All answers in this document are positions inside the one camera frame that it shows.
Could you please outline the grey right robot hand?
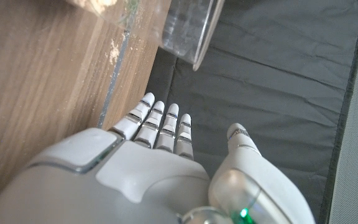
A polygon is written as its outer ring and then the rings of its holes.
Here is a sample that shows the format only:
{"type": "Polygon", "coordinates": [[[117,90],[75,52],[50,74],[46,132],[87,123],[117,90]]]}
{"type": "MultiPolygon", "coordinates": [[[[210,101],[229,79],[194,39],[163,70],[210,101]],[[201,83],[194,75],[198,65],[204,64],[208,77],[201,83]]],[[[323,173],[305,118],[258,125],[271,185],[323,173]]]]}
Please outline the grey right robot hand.
{"type": "Polygon", "coordinates": [[[105,131],[37,154],[0,193],[0,223],[313,223],[297,186],[238,123],[210,177],[194,160],[191,117],[147,93],[105,131]]]}

